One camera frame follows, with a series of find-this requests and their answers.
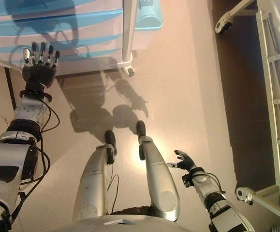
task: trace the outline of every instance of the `blue stripe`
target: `blue stripe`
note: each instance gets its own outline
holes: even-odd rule
[[[0,0],[0,16],[72,9],[92,1],[95,0]]]
[[[47,42],[46,47],[52,45],[55,50],[63,51],[63,50],[72,50],[79,47],[90,46],[94,44],[101,44],[107,41],[111,41],[121,37],[122,34],[118,35],[110,35],[103,37],[95,37],[95,38],[85,38],[79,40],[66,40],[66,41],[54,41]],[[20,45],[20,46],[10,46],[10,47],[0,47],[0,53],[19,53],[23,52],[24,48],[31,49],[31,44]]]
[[[61,56],[59,61],[64,62],[64,61],[76,61],[76,60],[95,58],[95,57],[100,57],[100,56],[103,56],[106,54],[111,54],[118,50],[121,50],[121,48],[107,50],[107,51],[101,51],[101,52],[89,52],[89,53],[81,53],[81,54],[75,54],[75,55],[65,55],[65,56]],[[23,59],[12,61],[12,63],[23,63],[23,62],[24,62]]]
[[[121,15],[122,9],[97,13],[61,15],[0,22],[0,36],[29,35],[78,29]]]

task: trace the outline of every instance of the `robot forearm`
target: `robot forearm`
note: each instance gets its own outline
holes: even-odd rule
[[[178,167],[189,173],[182,177],[186,187],[194,186],[201,202],[209,213],[211,232],[254,232],[252,225],[228,202],[220,187],[212,183],[213,177],[203,168],[196,167],[186,153],[175,151],[183,160],[180,163],[169,163],[169,167]]]

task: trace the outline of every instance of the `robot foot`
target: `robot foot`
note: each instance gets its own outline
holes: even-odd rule
[[[114,156],[117,154],[117,149],[116,149],[116,139],[115,135],[112,130],[107,130],[104,133],[104,139],[105,143],[108,145],[112,145],[112,149],[108,150],[108,164],[113,164],[114,163]]]

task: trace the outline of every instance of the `drawer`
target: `drawer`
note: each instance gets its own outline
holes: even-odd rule
[[[85,73],[95,70],[117,68],[122,62],[122,49],[94,52],[89,54],[60,56],[57,75]],[[24,61],[15,60],[12,64],[24,67]]]
[[[118,67],[118,63],[122,62],[122,49],[106,51],[94,54],[90,58],[82,58],[73,61],[72,57],[61,57],[58,66],[57,75],[66,75],[72,73],[85,73],[95,70],[114,69]]]
[[[65,56],[71,56],[76,54],[80,54],[80,56],[82,57],[83,54],[88,53],[92,54],[93,56],[94,54],[97,54],[97,52],[100,51],[121,49],[122,34],[97,38],[86,38],[72,41],[50,42],[46,43],[46,48],[48,48],[50,44],[53,45],[55,51],[60,51],[62,59],[64,59]],[[31,50],[31,44],[22,46],[1,47],[0,59],[10,63],[19,63],[19,61],[23,59],[24,48],[29,48]]]
[[[122,9],[122,0],[93,0],[63,10],[53,10],[53,11],[46,11],[41,13],[28,12],[20,15],[17,14],[17,15],[0,16],[0,22],[28,19],[28,18],[58,16],[58,15],[73,15],[73,14],[76,15],[76,14],[93,13],[93,12],[104,12],[104,11],[112,11],[112,10],[119,10],[119,9]]]
[[[94,38],[111,36],[123,33],[123,15],[122,11],[116,17],[77,29],[69,29],[65,31],[54,31],[45,34],[28,34],[0,36],[0,47],[20,46],[31,44],[34,41],[38,44],[41,42],[62,42],[71,40],[80,40],[82,38]]]
[[[96,0],[0,0],[0,16],[62,10],[92,1]]]
[[[88,14],[51,16],[0,22],[0,36],[46,34],[65,30],[77,30],[107,22],[122,15],[122,9]]]

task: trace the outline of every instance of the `caster wheel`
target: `caster wheel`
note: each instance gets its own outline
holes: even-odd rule
[[[221,26],[220,23],[218,23],[218,24],[216,25],[216,28],[219,28],[220,26]],[[226,23],[224,24],[224,26],[223,26],[221,29],[219,29],[218,34],[219,34],[219,35],[223,34],[223,33],[224,33],[225,31],[227,31],[231,26],[232,26],[232,23],[226,22]]]

